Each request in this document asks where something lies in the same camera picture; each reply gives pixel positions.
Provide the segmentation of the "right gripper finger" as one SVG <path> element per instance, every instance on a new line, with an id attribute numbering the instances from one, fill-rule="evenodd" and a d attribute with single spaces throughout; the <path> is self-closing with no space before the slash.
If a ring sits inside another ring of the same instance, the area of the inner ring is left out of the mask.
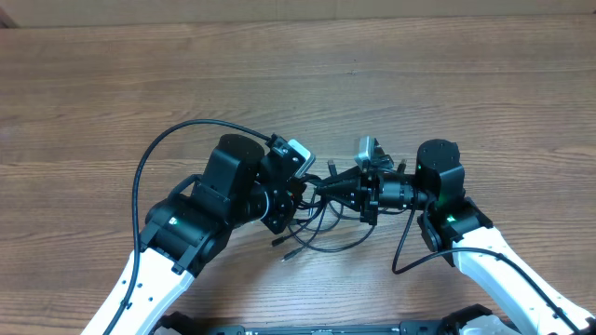
<path id="1" fill-rule="evenodd" d="M 338 186 L 338 187 L 356 187 L 362 177 L 363 173 L 359 167 L 352 167 L 344 172 L 332 175 L 320 181 L 321 187 Z"/>
<path id="2" fill-rule="evenodd" d="M 356 183 L 320 185 L 316 188 L 316 193 L 351 209 L 360 209 L 363 202 L 362 192 Z"/>

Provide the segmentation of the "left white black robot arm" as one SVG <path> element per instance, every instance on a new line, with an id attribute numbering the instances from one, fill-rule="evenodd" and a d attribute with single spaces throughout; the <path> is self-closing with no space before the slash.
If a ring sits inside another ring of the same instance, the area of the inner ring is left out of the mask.
<path id="1" fill-rule="evenodd" d="M 260 144 L 223 135 L 203 174 L 181 181 L 148 211 L 140 250 L 130 254 L 85 333 L 150 333 L 236 228 L 261 221 L 281 234 L 302 200 L 300 179 L 315 159 L 297 140 L 274 135 Z"/>

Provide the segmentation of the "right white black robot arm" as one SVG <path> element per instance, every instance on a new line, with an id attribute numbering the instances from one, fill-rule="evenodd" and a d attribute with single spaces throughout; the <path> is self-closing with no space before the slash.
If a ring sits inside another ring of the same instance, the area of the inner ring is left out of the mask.
<path id="1" fill-rule="evenodd" d="M 508 245 L 494 223 L 466 195 L 456 143 L 423 142 L 415 169 L 395 166 L 374 139 L 364 138 L 356 166 L 324 179 L 321 197 L 374 224 L 383 208 L 408 209 L 430 253 L 421 265 L 445 259 L 481 287 L 521 334 L 592 334 L 595 316 L 566 299 Z"/>

